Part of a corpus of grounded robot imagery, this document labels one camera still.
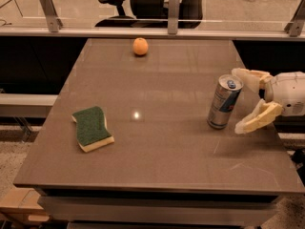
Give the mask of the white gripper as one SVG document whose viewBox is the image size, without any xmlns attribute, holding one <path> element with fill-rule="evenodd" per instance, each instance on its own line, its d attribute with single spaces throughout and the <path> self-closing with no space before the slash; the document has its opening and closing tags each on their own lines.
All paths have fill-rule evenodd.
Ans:
<svg viewBox="0 0 305 229">
<path fill-rule="evenodd" d="M 265 127 L 279 115 L 305 115 L 305 73 L 279 73 L 273 77 L 264 71 L 234 68 L 232 75 L 240 78 L 254 93 L 265 89 L 267 101 L 260 99 L 254 110 L 235 125 L 234 131 L 238 135 Z"/>
</svg>

